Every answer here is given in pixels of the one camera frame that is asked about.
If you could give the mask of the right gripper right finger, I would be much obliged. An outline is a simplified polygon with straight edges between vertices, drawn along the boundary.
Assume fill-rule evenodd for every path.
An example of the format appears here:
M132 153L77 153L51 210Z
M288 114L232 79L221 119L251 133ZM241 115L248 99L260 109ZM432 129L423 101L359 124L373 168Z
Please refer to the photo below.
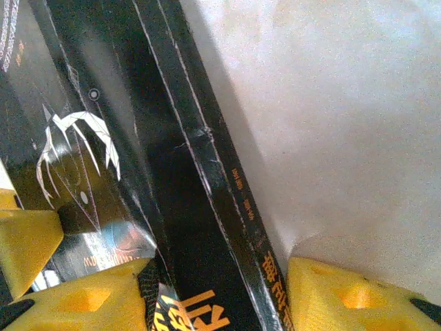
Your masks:
M287 292L295 330L440 329L421 294L313 259L289 259Z

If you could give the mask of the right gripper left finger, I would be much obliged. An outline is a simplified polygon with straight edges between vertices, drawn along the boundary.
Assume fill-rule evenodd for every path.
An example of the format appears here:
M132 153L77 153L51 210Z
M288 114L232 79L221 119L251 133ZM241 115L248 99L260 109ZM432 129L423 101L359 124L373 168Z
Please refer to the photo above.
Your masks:
M155 261L136 259L1 307L2 330L149 330Z

